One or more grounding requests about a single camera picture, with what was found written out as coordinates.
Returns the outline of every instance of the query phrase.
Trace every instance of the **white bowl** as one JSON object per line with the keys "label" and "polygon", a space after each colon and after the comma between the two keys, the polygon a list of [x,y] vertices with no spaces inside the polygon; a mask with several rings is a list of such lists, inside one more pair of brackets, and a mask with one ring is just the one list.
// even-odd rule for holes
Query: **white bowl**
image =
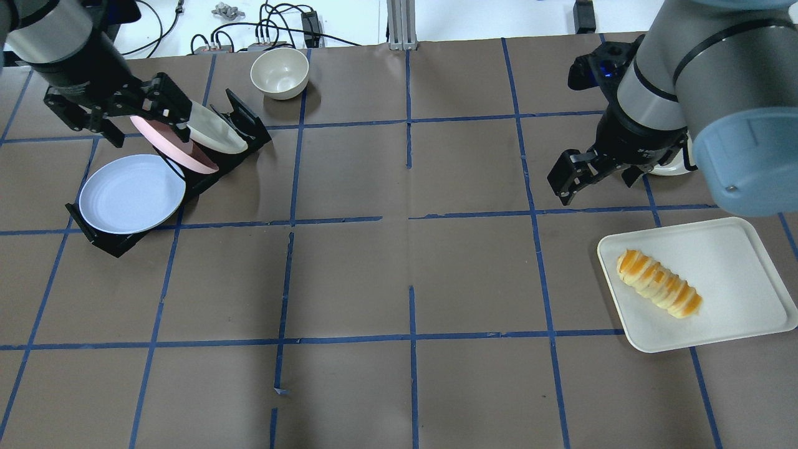
{"label": "white bowl", "polygon": [[252,64],[250,79],[264,95],[287,100],[307,86],[310,64],[299,50],[277,48],[260,55]]}

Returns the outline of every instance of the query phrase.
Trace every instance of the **blue tape line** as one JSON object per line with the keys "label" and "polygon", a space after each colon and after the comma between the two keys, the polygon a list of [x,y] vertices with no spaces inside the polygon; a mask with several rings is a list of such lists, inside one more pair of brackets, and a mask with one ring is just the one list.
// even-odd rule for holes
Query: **blue tape line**
{"label": "blue tape line", "polygon": [[706,391],[701,362],[698,361],[698,353],[694,346],[690,347],[690,356],[693,358],[693,368],[695,368],[696,377],[698,378],[698,389],[701,390],[701,398],[704,400],[704,409],[706,410],[706,417],[709,420],[709,429],[712,431],[712,438],[715,441],[715,449],[722,449],[723,443],[721,443],[721,434],[717,431],[715,414],[712,412],[712,404],[709,403],[709,393]]}
{"label": "blue tape line", "polygon": [[108,342],[108,343],[51,343],[51,344],[34,344],[31,346],[32,351],[52,351],[52,350],[66,350],[66,349],[127,349],[127,348],[148,348],[149,343],[144,341],[139,342]]}
{"label": "blue tape line", "polygon": [[[416,335],[416,289],[409,289],[410,335]],[[416,358],[416,339],[410,340],[410,400],[413,415],[413,449],[418,449],[418,362]]]}
{"label": "blue tape line", "polygon": [[[259,226],[284,226],[289,221],[231,221],[229,223],[191,223],[181,224],[181,229],[207,229],[207,228],[255,228]],[[164,226],[163,229],[174,229],[176,226]]]}
{"label": "blue tape line", "polygon": [[507,118],[515,118],[512,114],[502,115],[475,115],[467,117],[432,117],[432,118],[414,118],[411,123],[440,123],[442,121],[478,121],[478,120],[503,120]]}
{"label": "blue tape line", "polygon": [[407,169],[413,167],[413,133],[410,131],[413,115],[410,112],[410,50],[405,50],[405,94],[407,96]]}
{"label": "blue tape line", "polygon": [[410,217],[408,220],[434,220],[437,218],[481,218],[481,217],[518,217],[529,215],[528,210],[506,210],[500,212],[465,212],[465,213],[428,213],[423,217]]}
{"label": "blue tape line", "polygon": [[297,225],[327,225],[329,223],[362,223],[364,221],[380,221],[382,216],[375,217],[344,217],[344,218],[313,218],[309,220],[296,220]]}
{"label": "blue tape line", "polygon": [[286,321],[288,320],[288,295],[291,287],[291,265],[294,263],[294,233],[288,234],[288,249],[286,251],[286,274],[282,281],[282,307],[280,308],[280,329],[278,339],[280,345],[277,347],[277,360],[275,362],[275,390],[281,389],[282,382],[282,352],[283,341],[286,338]]}
{"label": "blue tape line", "polygon": [[282,340],[282,344],[341,344],[372,343],[375,341],[406,341],[413,338],[408,334],[388,334],[383,336],[344,336],[344,337],[306,337]]}
{"label": "blue tape line", "polygon": [[650,212],[650,206],[622,206],[610,208],[585,208],[585,209],[540,209],[536,215],[551,215],[556,213],[612,213],[612,212]]}
{"label": "blue tape line", "polygon": [[14,123],[14,118],[17,116],[17,111],[19,111],[19,106],[22,104],[22,98],[25,96],[25,92],[28,90],[28,85],[30,84],[30,79],[33,77],[34,72],[31,70],[28,72],[28,77],[25,78],[25,82],[22,84],[22,89],[19,91],[19,97],[17,97],[17,102],[14,103],[14,108],[11,110],[11,115],[8,116],[8,123],[6,123],[6,128],[2,131],[2,135],[0,136],[0,145],[2,143],[6,143],[6,136],[8,136],[8,131],[11,129],[11,124]]}
{"label": "blue tape line", "polygon": [[[527,199],[529,201],[529,210],[535,211],[535,199],[532,197],[532,191],[529,185],[529,168],[527,167],[527,151],[524,147],[523,130],[521,128],[521,116],[518,106],[518,94],[516,92],[516,81],[512,75],[512,64],[510,63],[510,53],[507,48],[507,39],[501,38],[502,50],[504,51],[504,63],[507,65],[507,75],[510,81],[510,93],[512,94],[512,107],[516,117],[516,131],[518,133],[518,146],[521,154],[521,168],[523,170],[524,187],[527,190]],[[548,297],[548,285],[546,282],[546,268],[543,264],[543,251],[540,245],[540,235],[538,228],[537,215],[530,213],[529,217],[532,220],[532,237],[535,241],[535,255],[538,261],[538,273],[540,275],[540,287],[543,293],[543,308],[546,311],[546,329],[549,337],[549,344],[551,348],[551,367],[554,375],[555,390],[557,393],[557,408],[559,409],[559,423],[563,433],[563,446],[566,449],[571,449],[571,441],[568,437],[568,424],[565,414],[565,400],[563,398],[563,385],[559,376],[559,361],[557,358],[557,343],[554,328],[554,322],[551,318],[551,304]]]}
{"label": "blue tape line", "polygon": [[279,344],[276,338],[251,340],[201,340],[201,341],[159,341],[156,348],[215,348],[223,346],[270,346]]}
{"label": "blue tape line", "polygon": [[207,83],[205,84],[205,94],[202,97],[202,105],[207,106],[207,98],[211,95],[211,83],[213,82],[213,71],[216,68],[216,55],[211,55],[211,68],[207,73]]}
{"label": "blue tape line", "polygon": [[[307,49],[307,61],[310,63],[311,49]],[[305,108],[307,106],[307,89],[302,91],[302,105],[299,107],[299,125],[297,132],[297,151],[294,158],[294,184],[291,185],[291,226],[297,220],[297,193],[299,191],[299,163],[302,160],[302,130],[305,127]]]}
{"label": "blue tape line", "polygon": [[3,143],[6,144],[24,144],[24,143],[45,143],[45,142],[61,142],[61,141],[90,141],[94,136],[68,136],[68,137],[29,137],[25,139],[8,139]]}
{"label": "blue tape line", "polygon": [[269,131],[278,129],[299,129],[299,125],[267,125],[266,129]]}
{"label": "blue tape line", "polygon": [[[623,329],[574,329],[556,331],[557,336],[611,336],[623,335]],[[346,344],[371,343],[379,341],[411,341],[411,340],[485,340],[503,338],[542,338],[548,337],[548,331],[513,331],[513,332],[451,332],[427,334],[385,334],[375,336],[340,336],[340,337],[306,337],[306,338],[265,338],[240,340],[185,340],[156,341],[156,348],[209,348],[226,346],[275,346],[280,344]],[[111,348],[149,348],[146,341],[121,341],[103,343],[57,343],[33,344],[31,351],[73,350],[73,349],[111,349]],[[27,349],[25,344],[0,345],[0,351],[21,351]]]}
{"label": "blue tape line", "polygon": [[536,117],[565,117],[571,115],[602,115],[604,111],[566,111],[555,113],[520,113],[521,118],[536,118]]}
{"label": "blue tape line", "polygon": [[[309,218],[306,220],[295,220],[295,225],[327,225],[330,223],[361,223],[364,221],[380,221],[382,216],[376,217],[339,217],[339,218]],[[206,229],[206,228],[249,228],[259,226],[287,226],[291,222],[288,220],[277,221],[232,221],[229,223],[191,223],[181,224],[181,229]],[[174,225],[166,225],[158,229],[174,229]]]}
{"label": "blue tape line", "polygon": [[[397,123],[405,123],[405,120],[374,120],[374,121],[340,121],[335,123],[308,123],[304,127],[308,128],[345,128],[347,126],[380,126],[380,125],[396,125]],[[275,126],[275,129],[297,129],[298,125],[288,125],[286,127]]]}
{"label": "blue tape line", "polygon": [[717,205],[657,205],[657,210],[719,209]]}
{"label": "blue tape line", "polygon": [[80,229],[31,229],[26,231],[0,231],[0,236],[40,236],[80,232]]}
{"label": "blue tape line", "polygon": [[277,441],[277,407],[271,409],[271,421],[269,422],[269,449],[275,449]]}
{"label": "blue tape line", "polygon": [[130,444],[128,449],[136,447],[136,438],[139,433],[139,423],[141,421],[141,410],[144,408],[144,397],[147,393],[147,384],[149,382],[149,373],[152,369],[152,357],[155,355],[156,343],[158,341],[158,331],[160,330],[161,318],[164,314],[164,298],[169,289],[169,281],[172,278],[172,267],[175,262],[175,255],[177,254],[177,242],[180,239],[180,224],[183,222],[183,208],[177,211],[177,228],[175,229],[175,236],[172,238],[172,248],[169,251],[169,259],[166,263],[166,273],[164,274],[164,286],[160,291],[160,300],[158,301],[158,310],[155,315],[155,323],[152,325],[152,335],[147,350],[147,361],[144,363],[144,374],[141,376],[141,387],[139,389],[139,399],[136,401],[136,414],[133,416],[133,427],[130,432]]}
{"label": "blue tape line", "polygon": [[798,259],[798,246],[796,246],[796,241],[792,237],[792,231],[790,230],[790,227],[787,224],[787,219],[784,218],[784,214],[781,212],[779,212],[779,220],[781,220],[781,227],[784,228],[784,233],[787,234],[787,240],[790,242],[790,248],[792,248],[792,254],[795,255],[796,259]]}
{"label": "blue tape line", "polygon": [[573,331],[557,331],[557,336],[622,336],[623,329],[577,329]]}
{"label": "blue tape line", "polygon": [[[72,225],[72,217],[69,218],[66,227]],[[0,422],[0,441],[2,441],[2,436],[6,432],[6,426],[8,425],[8,418],[11,416],[11,408],[14,406],[14,400],[17,398],[17,392],[19,391],[19,384],[22,382],[22,376],[25,374],[25,368],[28,364],[28,357],[30,356],[30,350],[34,345],[34,340],[36,340],[36,332],[39,330],[39,324],[41,324],[41,317],[44,315],[45,307],[47,305],[47,300],[49,299],[50,291],[53,289],[53,282],[55,281],[55,275],[58,271],[58,265],[61,263],[61,256],[64,254],[64,247],[66,246],[66,237],[69,234],[64,234],[61,238],[61,245],[58,247],[58,253],[56,253],[55,261],[53,262],[53,268],[50,270],[49,278],[47,279],[47,286],[45,287],[45,292],[41,297],[41,303],[39,304],[39,309],[36,312],[36,320],[34,320],[34,325],[30,330],[30,336],[28,337],[28,344],[26,345],[25,353],[22,354],[22,362],[19,364],[19,370],[17,371],[17,377],[14,380],[14,386],[11,388],[11,394],[8,399],[8,403],[6,404],[6,411],[3,413],[2,422]]]}
{"label": "blue tape line", "polygon": [[654,192],[651,191],[651,183],[648,181],[648,176],[643,176],[643,185],[646,187],[646,195],[649,198],[651,215],[654,216],[654,224],[657,225],[658,228],[661,228],[662,222],[659,220],[659,211],[657,210],[657,203],[654,201]]}
{"label": "blue tape line", "polygon": [[538,338],[548,337],[548,331],[525,332],[456,332],[418,334],[416,340],[484,340],[492,338]]}

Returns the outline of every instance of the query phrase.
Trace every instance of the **bread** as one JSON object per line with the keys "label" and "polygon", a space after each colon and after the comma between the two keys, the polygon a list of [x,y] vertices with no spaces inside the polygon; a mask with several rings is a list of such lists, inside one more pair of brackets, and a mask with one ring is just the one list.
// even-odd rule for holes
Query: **bread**
{"label": "bread", "polygon": [[676,318],[694,314],[703,301],[695,288],[637,249],[627,249],[617,269],[625,284]]}

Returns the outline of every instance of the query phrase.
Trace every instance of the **rectangular tray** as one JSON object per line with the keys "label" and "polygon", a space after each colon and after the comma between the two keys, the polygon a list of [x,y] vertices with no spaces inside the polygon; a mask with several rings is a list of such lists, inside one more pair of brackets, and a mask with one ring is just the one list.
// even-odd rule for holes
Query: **rectangular tray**
{"label": "rectangular tray", "polygon": [[[618,257],[638,249],[693,285],[698,312],[679,320],[624,284]],[[798,309],[754,227],[741,218],[606,236],[598,260],[629,343],[643,352],[792,330]]]}

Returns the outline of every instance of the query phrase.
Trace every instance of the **black cable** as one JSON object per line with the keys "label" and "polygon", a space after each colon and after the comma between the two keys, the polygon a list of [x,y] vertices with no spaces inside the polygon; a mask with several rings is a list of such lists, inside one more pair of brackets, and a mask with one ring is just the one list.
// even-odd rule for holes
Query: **black cable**
{"label": "black cable", "polygon": [[[310,31],[305,31],[305,30],[296,30],[296,29],[294,29],[294,28],[283,28],[283,27],[281,27],[281,26],[277,26],[277,24],[276,24],[276,23],[274,23],[273,21],[271,22],[271,24],[268,24],[268,23],[255,23],[255,22],[234,22],[234,23],[227,23],[227,24],[224,24],[224,25],[218,26],[218,27],[217,27],[215,30],[213,30],[213,32],[211,33],[211,35],[215,35],[215,34],[216,34],[216,33],[218,33],[218,32],[219,32],[219,30],[221,30],[222,28],[227,28],[227,27],[229,27],[229,26],[237,26],[237,25],[264,26],[264,27],[266,27],[266,28],[274,28],[274,29],[276,29],[276,30],[285,30],[285,31],[289,31],[289,32],[291,32],[291,31],[294,31],[294,32],[296,32],[296,33],[307,33],[307,34],[311,34],[311,35],[314,35],[314,36],[322,36],[322,37],[324,37],[324,38],[330,38],[330,39],[333,39],[333,40],[335,40],[335,41],[343,42],[343,43],[345,43],[345,44],[348,44],[348,45],[351,45],[351,46],[360,46],[360,44],[357,44],[357,43],[355,43],[355,42],[352,42],[352,41],[347,41],[346,39],[336,38],[335,36],[332,36],[332,35],[330,35],[330,34],[325,34],[325,33],[313,33],[313,32],[310,32]],[[195,35],[194,35],[194,37],[192,38],[192,54],[194,54],[194,39],[196,39],[197,37],[199,37],[199,38],[202,38],[202,39],[205,41],[205,45],[206,45],[206,46],[208,46],[208,45],[209,45],[209,44],[208,44],[208,42],[207,42],[207,39],[205,39],[205,37],[204,37],[202,34],[195,34]],[[279,45],[279,46],[290,46],[290,44],[281,44],[281,45]],[[267,49],[267,50],[270,50],[271,48],[277,48],[277,46],[269,47],[269,49]]]}
{"label": "black cable", "polygon": [[311,34],[313,36],[322,36],[324,38],[330,38],[330,39],[333,39],[333,40],[338,41],[338,42],[343,42],[345,44],[349,44],[351,46],[356,46],[356,47],[360,46],[360,44],[356,44],[356,43],[354,43],[352,41],[347,41],[346,39],[336,38],[335,36],[331,36],[331,35],[325,34],[325,33],[315,33],[313,31],[305,31],[305,30],[295,30],[293,28],[280,28],[279,26],[273,26],[273,28],[276,28],[278,30],[287,30],[287,31],[295,31],[297,33]]}
{"label": "black cable", "polygon": [[175,25],[177,25],[177,18],[178,18],[178,14],[177,14],[177,13],[175,13],[175,19],[174,19],[174,20],[172,20],[172,24],[169,26],[169,29],[168,29],[168,30],[166,30],[166,33],[164,33],[163,35],[161,35],[159,38],[157,38],[156,40],[154,40],[154,41],[152,41],[152,42],[148,43],[147,45],[141,46],[141,47],[139,47],[139,48],[137,48],[137,49],[135,49],[135,50],[130,50],[130,51],[128,51],[128,52],[125,52],[125,53],[123,53],[123,54],[122,54],[122,56],[127,56],[127,55],[129,55],[129,54],[133,54],[133,53],[135,53],[135,52],[137,52],[137,51],[144,50],[145,48],[147,48],[147,47],[151,46],[152,44],[156,44],[156,48],[157,48],[157,46],[158,46],[158,45],[160,45],[160,42],[161,42],[161,41],[163,41],[163,40],[164,40],[164,38],[166,38],[166,37],[169,35],[169,33],[171,33],[171,32],[172,32],[172,30],[174,30],[174,29],[175,29]]}
{"label": "black cable", "polygon": [[205,46],[206,47],[210,47],[211,46],[211,43],[207,41],[205,36],[203,36],[202,34],[195,34],[194,37],[192,38],[192,54],[194,54],[194,39],[197,39],[197,38],[202,38],[202,40],[205,41]]}
{"label": "black cable", "polygon": [[[261,8],[264,8],[264,7],[266,7],[266,8],[269,8],[269,7],[270,7],[270,8],[271,8],[271,10],[269,10],[269,11],[268,11],[268,15],[266,16],[266,22],[267,22],[267,23],[268,23],[268,22],[271,20],[271,15],[276,13],[276,14],[277,14],[277,15],[278,15],[278,16],[279,16],[281,19],[282,19],[282,23],[283,23],[283,24],[286,26],[286,29],[288,29],[288,21],[287,21],[287,20],[286,20],[286,18],[285,18],[285,17],[283,17],[283,15],[282,15],[282,13],[283,13],[283,12],[285,12],[285,11],[287,11],[287,10],[284,10],[284,11],[277,11],[277,6],[269,6],[269,3],[268,3],[268,2],[267,2],[267,3],[264,3],[263,5],[261,5]],[[268,27],[267,27],[267,29],[266,29],[266,33],[267,33],[267,35],[269,34],[269,29],[268,29]],[[291,40],[291,45],[292,45],[292,46],[294,46],[294,48],[296,48],[296,47],[297,47],[297,43],[296,43],[296,41],[294,40],[294,35],[293,35],[293,34],[291,34],[291,32],[290,32],[290,31],[288,32],[288,38]]]}
{"label": "black cable", "polygon": [[158,42],[164,36],[164,23],[160,20],[160,15],[158,15],[158,12],[155,11],[155,8],[153,8],[152,5],[150,5],[149,3],[145,2],[144,0],[136,0],[136,3],[141,3],[142,5],[147,6],[152,11],[152,13],[155,14],[155,18],[158,20],[158,28],[159,28],[160,31],[158,32],[158,38],[156,40],[148,43],[145,46],[141,46],[141,47],[139,47],[139,48],[137,48],[135,50],[130,50],[129,52],[123,53],[122,56],[131,54],[131,53],[135,53],[137,51],[141,51],[141,50],[151,46],[152,44]]}
{"label": "black cable", "polygon": [[233,43],[233,38],[230,37],[230,34],[227,34],[227,31],[216,31],[216,43],[219,44],[219,46],[222,46],[222,42],[219,42],[220,34],[224,34],[225,36],[227,36],[227,40],[230,41],[230,50],[235,51],[235,44]]}
{"label": "black cable", "polygon": [[169,26],[169,29],[168,29],[168,30],[166,30],[166,33],[163,33],[163,34],[161,34],[160,38],[158,38],[158,39],[157,39],[157,41],[156,41],[156,43],[155,43],[155,47],[154,47],[154,48],[152,49],[152,51],[151,51],[151,52],[150,52],[150,53],[147,55],[147,58],[151,57],[151,56],[152,56],[152,55],[155,53],[155,50],[158,50],[158,46],[159,46],[159,45],[160,45],[160,43],[161,43],[161,42],[164,40],[164,38],[166,38],[166,37],[167,37],[167,35],[169,35],[169,33],[171,33],[171,32],[172,32],[172,30],[174,30],[174,29],[175,29],[175,25],[177,25],[177,18],[178,18],[178,16],[179,16],[179,14],[177,14],[177,13],[175,12],[175,19],[174,19],[174,20],[172,20],[172,24]]}
{"label": "black cable", "polygon": [[[277,24],[276,24],[276,23],[274,23],[274,22],[271,22],[271,23],[272,23],[272,26],[277,26]],[[222,28],[227,28],[227,27],[229,27],[229,26],[236,26],[236,25],[250,25],[250,26],[254,26],[254,27],[255,27],[255,37],[256,37],[256,38],[257,38],[257,29],[258,29],[258,28],[261,28],[261,27],[263,27],[263,26],[264,26],[262,23],[255,23],[255,22],[234,22],[234,23],[226,23],[226,24],[224,24],[224,25],[217,26],[217,27],[216,27],[216,29],[215,29],[215,30],[213,30],[213,31],[211,32],[211,40],[212,40],[212,41],[215,41],[215,40],[216,40],[216,39],[215,39],[216,33],[218,33],[218,32],[219,32],[219,30],[221,30]]]}

